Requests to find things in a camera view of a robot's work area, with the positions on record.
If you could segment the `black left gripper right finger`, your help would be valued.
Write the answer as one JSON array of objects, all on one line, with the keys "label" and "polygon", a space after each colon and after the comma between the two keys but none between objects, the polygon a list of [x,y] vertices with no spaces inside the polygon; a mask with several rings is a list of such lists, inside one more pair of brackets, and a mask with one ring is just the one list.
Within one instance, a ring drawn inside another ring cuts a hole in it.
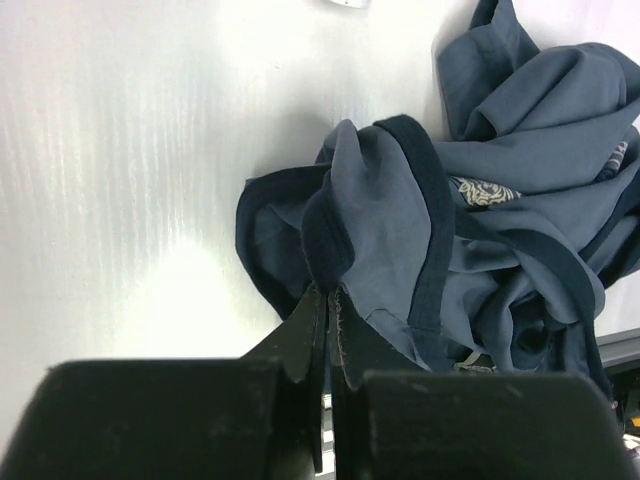
[{"label": "black left gripper right finger", "polygon": [[335,474],[338,479],[378,479],[377,440],[365,376],[377,372],[420,372],[357,313],[339,287],[328,297],[328,361],[331,379]]}]

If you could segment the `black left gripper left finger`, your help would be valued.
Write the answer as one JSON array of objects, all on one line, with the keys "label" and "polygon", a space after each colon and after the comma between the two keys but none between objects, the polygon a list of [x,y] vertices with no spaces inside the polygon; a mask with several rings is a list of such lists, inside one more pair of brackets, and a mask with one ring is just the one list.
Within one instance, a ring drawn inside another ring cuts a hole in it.
[{"label": "black left gripper left finger", "polygon": [[327,299],[308,286],[291,315],[244,360],[278,367],[266,446],[268,475],[322,471]]}]

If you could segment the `blue tank top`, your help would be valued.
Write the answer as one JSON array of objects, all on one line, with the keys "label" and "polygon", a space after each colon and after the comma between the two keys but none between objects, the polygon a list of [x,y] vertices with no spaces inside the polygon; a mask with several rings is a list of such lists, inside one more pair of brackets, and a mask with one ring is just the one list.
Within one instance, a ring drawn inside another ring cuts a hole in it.
[{"label": "blue tank top", "polygon": [[560,371],[611,385],[594,323],[639,267],[639,67],[539,48],[509,1],[439,53],[451,137],[407,115],[340,122],[315,162],[250,180],[236,251],[281,317],[344,292],[433,372]]}]

